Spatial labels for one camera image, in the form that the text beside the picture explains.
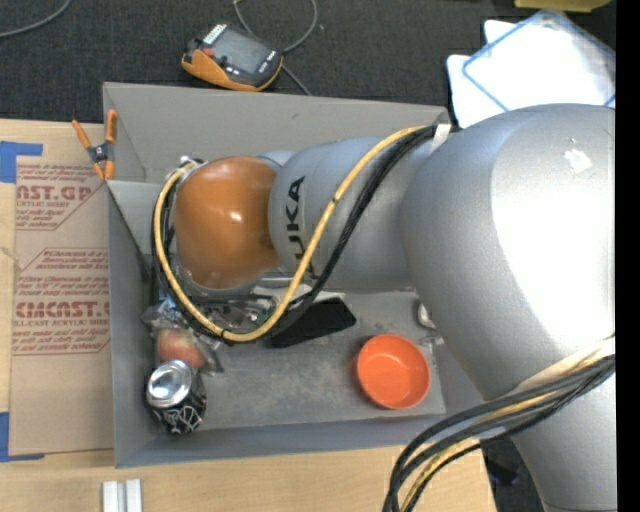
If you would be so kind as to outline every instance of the yellow cable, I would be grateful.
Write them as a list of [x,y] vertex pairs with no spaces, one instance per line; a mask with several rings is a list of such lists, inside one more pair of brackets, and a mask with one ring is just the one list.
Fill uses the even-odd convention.
[[187,297],[187,295],[184,293],[184,291],[182,290],[182,287],[180,286],[180,283],[178,283],[178,280],[176,279],[173,271],[171,270],[171,266],[169,265],[169,262],[167,260],[167,255],[164,252],[164,246],[163,246],[163,241],[162,241],[162,231],[161,231],[161,228],[160,228],[160,219],[161,219],[162,208],[163,208],[165,199],[166,199],[166,197],[167,197],[167,195],[169,193],[169,190],[171,189],[173,184],[176,183],[178,180],[180,180],[189,169],[194,167],[195,164],[190,165],[190,166],[187,165],[187,166],[177,170],[166,181],[166,183],[164,184],[164,186],[163,186],[163,188],[160,191],[160,194],[158,196],[158,201],[156,203],[156,207],[155,207],[154,215],[153,215],[153,237],[154,237],[154,244],[156,246],[156,253],[157,253],[157,256],[158,256],[158,261],[159,261],[160,265],[162,266],[162,270],[164,271],[164,273],[165,273],[165,275],[167,277],[167,281],[168,281],[169,285],[171,286],[172,290],[175,292],[176,297],[178,298],[178,300],[184,305],[184,307],[187,309],[187,311],[189,311],[189,313],[191,313],[191,315],[193,315],[193,317],[201,325],[203,325],[204,327],[209,329],[216,336],[220,336],[220,337],[222,337],[222,338],[224,338],[226,340],[233,341],[235,343],[246,343],[246,342],[249,342],[249,341],[256,340],[260,336],[263,336],[264,334],[269,332],[269,330],[276,324],[276,322],[280,319],[280,317],[282,317],[282,315],[286,311],[289,303],[291,302],[291,299],[292,299],[293,295],[295,294],[295,292],[296,292],[296,290],[298,288],[298,285],[302,281],[302,278],[304,277],[304,273],[306,272],[307,267],[309,266],[309,263],[311,262],[311,258],[313,256],[313,253],[315,252],[315,250],[316,250],[316,248],[318,246],[318,243],[320,242],[320,239],[322,238],[322,235],[324,233],[325,227],[326,227],[327,223],[329,222],[329,219],[333,215],[333,212],[335,210],[336,204],[342,199],[344,194],[347,192],[349,187],[352,185],[352,183],[358,177],[358,175],[362,172],[362,170],[379,153],[384,151],[386,148],[388,148],[391,144],[393,144],[394,142],[398,141],[399,139],[401,139],[403,137],[406,137],[407,135],[409,135],[409,134],[411,134],[411,133],[413,133],[413,132],[415,132],[415,131],[417,131],[417,130],[419,130],[421,128],[423,128],[423,127],[422,126],[417,126],[417,127],[412,127],[412,128],[404,128],[402,130],[399,130],[399,131],[395,132],[394,134],[392,134],[389,137],[387,137],[386,139],[380,141],[373,148],[371,148],[367,152],[367,154],[365,154],[364,157],[362,157],[360,159],[360,161],[351,169],[351,171],[349,171],[349,174],[347,174],[347,176],[344,178],[344,180],[342,181],[342,183],[340,184],[340,186],[336,190],[335,194],[333,195],[333,197],[331,198],[331,200],[329,201],[329,203],[325,207],[325,210],[324,210],[322,216],[320,217],[318,225],[316,226],[316,228],[315,228],[315,230],[313,232],[313,235],[311,236],[311,240],[309,241],[309,245],[307,246],[307,249],[305,250],[303,257],[300,260],[300,263],[298,264],[298,268],[296,269],[296,272],[295,272],[295,274],[293,276],[293,279],[292,279],[291,283],[289,284],[289,287],[287,288],[287,291],[286,291],[284,297],[280,301],[280,304],[278,304],[278,307],[275,309],[275,311],[271,314],[271,316],[267,319],[267,321],[265,323],[263,323],[260,327],[258,327],[254,331],[251,331],[251,332],[248,332],[248,333],[244,333],[244,334],[239,334],[239,333],[233,333],[233,332],[226,331],[223,328],[221,328],[220,326],[218,326],[218,325],[214,324],[213,322],[211,322],[206,316],[204,316],[202,314],[202,312],[191,302],[191,300],[189,300],[189,297]]
[[[568,375],[571,375],[572,373],[575,373],[576,371],[588,367],[588,366],[592,366],[595,363],[597,363],[598,360],[597,359],[582,359],[579,361],[574,361],[574,366],[572,366],[571,368],[565,368],[564,371],[557,375],[556,378],[562,378],[562,377],[566,377]],[[550,397],[553,394],[558,393],[559,391],[550,391],[549,393],[545,393],[544,395],[540,395],[540,396],[536,396],[536,397],[532,397],[532,398],[528,398],[526,400],[523,400],[521,402],[517,402],[515,404],[511,404],[511,405],[507,405],[505,407],[503,407],[502,409],[498,409],[497,411],[494,411],[490,414],[485,415],[482,418],[482,421],[476,421],[474,422],[474,425],[478,425],[481,423],[486,423],[488,421],[491,421],[495,418],[499,418],[501,416],[506,416],[508,414],[512,414],[518,411],[522,411],[524,409],[528,409],[530,407],[533,407],[535,404],[537,404],[538,402]],[[413,499],[413,497],[415,496],[415,494],[418,492],[418,489],[420,489],[420,487],[422,486],[422,484],[427,481],[427,479],[431,478],[431,476],[433,475],[433,473],[435,471],[438,470],[438,468],[440,467],[440,465],[442,464],[442,462],[444,462],[445,460],[447,460],[449,457],[454,456],[455,454],[459,453],[462,450],[465,450],[471,446],[473,446],[473,443],[477,444],[477,447],[480,447],[480,443],[477,441],[472,441],[471,439],[467,438],[467,439],[463,439],[462,441],[459,441],[455,444],[453,444],[452,446],[442,450],[442,452],[432,456],[430,459],[427,459],[428,462],[426,463],[426,466],[423,468],[423,470],[420,472],[420,475],[418,475],[418,477],[416,478],[416,480],[414,481],[413,485],[411,486],[411,488],[409,489],[409,492],[407,494],[407,496],[405,497],[403,503],[402,503],[402,507],[400,508],[400,512],[407,512],[408,508],[409,508],[409,503],[411,503],[411,500]]]
[[424,469],[422,470],[418,478],[413,482],[411,489],[409,489],[407,496],[402,502],[402,507],[400,507],[400,512],[407,512],[409,510],[409,503],[411,503],[411,500],[413,500],[414,496],[416,495],[416,493],[418,492],[422,484],[426,482],[429,478],[431,478],[431,476],[440,468],[440,466],[444,461],[449,459],[449,457],[453,457],[454,455],[461,452],[462,450],[466,450],[467,448],[472,448],[472,447],[479,448],[480,443],[472,439],[463,439],[462,441],[459,441],[453,446],[450,446],[449,448],[442,450],[437,455],[434,455],[433,457],[431,457],[431,459],[429,460],[427,465],[424,467]]

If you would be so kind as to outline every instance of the soda can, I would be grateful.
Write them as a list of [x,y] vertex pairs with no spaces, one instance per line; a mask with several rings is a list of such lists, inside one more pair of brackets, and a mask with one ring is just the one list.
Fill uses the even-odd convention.
[[178,359],[165,361],[147,381],[146,398],[170,434],[194,432],[204,421],[207,399],[201,375]]

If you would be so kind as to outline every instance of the cardboard box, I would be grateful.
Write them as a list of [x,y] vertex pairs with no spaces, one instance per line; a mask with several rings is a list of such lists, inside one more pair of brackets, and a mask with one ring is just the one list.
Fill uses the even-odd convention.
[[[92,140],[96,142],[102,140],[102,126],[85,125],[85,129]],[[83,177],[88,181],[93,180],[90,166],[85,160],[86,155],[79,147],[75,133],[67,123],[0,120],[0,141],[42,144],[41,155],[17,157],[18,173],[22,169],[33,169],[34,165],[42,164],[45,160],[54,162],[56,165],[77,167],[76,171]],[[45,180],[44,183],[44,186],[50,186],[53,182]],[[135,190],[135,187],[141,184],[131,183],[131,185]],[[50,194],[55,195],[54,190],[57,191],[58,188],[51,189]],[[107,199],[105,192],[105,187],[99,187],[99,190],[93,192],[93,200],[105,201]],[[98,193],[103,193],[103,196],[96,196],[95,194]],[[14,292],[13,283],[19,282],[19,276],[18,279],[13,277],[14,263],[18,264],[18,271],[25,270],[23,276],[30,271],[28,265],[20,262],[18,255],[12,251],[15,247],[11,245],[15,235],[13,222],[16,211],[16,185],[11,181],[3,181],[0,183],[0,194],[2,194],[0,196],[2,198],[0,202],[0,242],[2,243],[0,293],[9,299],[1,304],[5,308],[2,311],[6,313],[0,316],[0,329],[3,329],[1,332],[8,333],[12,330],[11,319],[14,311],[11,300]],[[88,211],[93,214],[99,213],[99,208],[88,206],[89,203],[83,204],[77,212],[84,212],[85,215]],[[95,220],[93,214],[87,216],[87,223],[96,231],[93,235],[103,236],[97,229],[100,224],[92,223]],[[79,236],[73,239],[75,250],[82,247],[83,239],[87,240],[80,235],[86,234],[84,228],[79,229]],[[27,233],[27,236],[33,235],[35,235],[34,232]],[[56,236],[48,232],[45,232],[42,238],[49,242],[57,240]],[[35,274],[45,270],[51,269],[38,269]],[[68,269],[60,270],[56,275],[60,276],[68,271]],[[31,297],[43,298],[44,295],[40,293]],[[18,329],[26,328],[27,326],[20,326]],[[40,340],[39,343],[44,346],[45,342]],[[0,335],[0,347],[3,349],[0,354],[0,377],[2,378],[0,389],[3,394],[6,393],[5,403],[0,403],[0,410],[2,410],[6,408],[9,400],[11,343],[8,335]],[[176,506],[181,506],[235,510],[249,507],[283,512],[300,510],[301,507],[305,510],[318,511],[327,509],[364,511],[380,507],[393,460],[402,446],[242,458],[241,460],[229,459],[186,465],[173,464],[171,467],[164,466],[161,470],[156,467],[115,469],[114,453],[111,450],[84,451],[113,443],[113,437],[110,435],[113,427],[112,410],[109,407],[111,378],[110,375],[106,379],[104,377],[104,372],[111,372],[109,348],[107,344],[98,353],[106,352],[109,355],[106,362],[100,357],[94,357],[95,354],[65,354],[56,350],[42,356],[14,355],[12,358],[14,377],[17,376],[13,379],[11,386],[13,396],[11,414],[14,425],[16,419],[28,418],[30,414],[35,415],[36,418],[36,421],[18,421],[20,430],[16,428],[13,430],[14,433],[19,434],[15,439],[21,444],[20,451],[49,453],[82,450],[82,452],[46,455],[39,460],[0,464],[0,495],[3,497],[5,506],[25,512],[42,510],[43,507],[47,510],[84,511],[99,506],[99,489],[102,482],[140,478],[143,482],[145,509],[151,507],[154,510],[173,510]],[[453,411],[464,407],[469,400],[473,402],[475,391],[472,387],[465,388],[469,386],[469,382],[461,374],[461,370],[450,354],[442,350],[443,348],[438,347],[436,355],[440,364],[443,396],[447,406]],[[32,366],[25,366],[23,364],[25,361],[31,362],[30,364],[37,372],[47,372],[47,379],[35,378],[31,372]],[[23,400],[21,397],[25,396],[34,400]],[[62,408],[66,414],[59,416],[47,414],[48,410],[56,407]],[[129,427],[136,429],[140,428],[140,425],[130,424]],[[371,428],[365,429],[369,434],[371,431]],[[45,436],[42,442],[35,440],[38,435]],[[308,439],[301,438],[299,441],[300,451],[313,449],[313,447],[305,447]],[[386,445],[390,441],[382,436],[377,439],[377,442]],[[151,448],[150,450],[152,453],[147,455],[152,458],[153,450]],[[178,452],[181,450],[180,443],[173,447],[166,446],[163,452],[156,454],[156,460],[172,462],[185,459],[185,454],[178,454],[179,456],[176,457],[176,450]],[[193,460],[193,455],[193,452],[187,450],[187,459]],[[243,478],[238,479],[238,474],[243,474]],[[214,475],[215,485],[210,485],[207,475]],[[208,482],[204,485],[203,476]],[[461,493],[462,482],[464,482],[464,492]],[[469,454],[437,475],[425,493],[424,504],[434,511],[495,512],[495,503],[482,454],[479,452]]]
[[0,141],[16,227],[9,454],[110,448],[106,187],[70,123],[3,120]]
[[142,393],[153,353],[141,316],[150,305],[152,209],[180,157],[297,150],[346,137],[386,136],[448,117],[445,109],[430,106],[105,84],[104,110],[110,109],[120,116],[108,201],[117,465],[404,444],[456,406],[477,402],[446,347],[422,340],[433,370],[427,399],[409,411],[366,403],[349,374],[358,344],[376,329],[416,341],[424,331],[415,320],[417,297],[409,292],[348,296],[345,303],[358,323],[347,331],[279,351],[258,344],[223,347],[226,371],[205,380],[209,405],[198,431],[181,438],[162,432]]
[[529,9],[591,12],[599,7],[604,7],[610,2],[611,0],[515,0],[514,5]]

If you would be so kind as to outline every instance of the black floor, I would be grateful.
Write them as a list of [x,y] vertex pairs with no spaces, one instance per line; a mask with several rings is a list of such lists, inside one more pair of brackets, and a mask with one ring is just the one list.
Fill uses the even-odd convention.
[[[55,12],[63,0],[0,2],[0,32]],[[511,0],[317,0],[318,26],[287,55],[288,67],[317,96],[447,106],[445,61],[483,44],[487,19],[517,22],[536,11]],[[308,27],[307,0],[244,0],[255,32],[287,46]],[[616,2],[570,18],[616,49]],[[53,22],[0,38],[0,117],[102,122],[105,81],[208,87],[184,72],[186,41],[203,26],[237,22],[231,0],[75,0]],[[270,89],[303,94],[281,74]],[[494,482],[499,512],[542,507],[513,444],[486,451],[490,467],[515,472]]]

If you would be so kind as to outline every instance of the apple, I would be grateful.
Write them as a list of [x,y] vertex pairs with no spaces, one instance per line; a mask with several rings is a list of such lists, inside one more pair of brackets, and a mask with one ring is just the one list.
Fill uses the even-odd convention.
[[201,368],[206,362],[194,343],[193,334],[180,328],[158,330],[156,354],[160,361],[180,359],[192,368]]

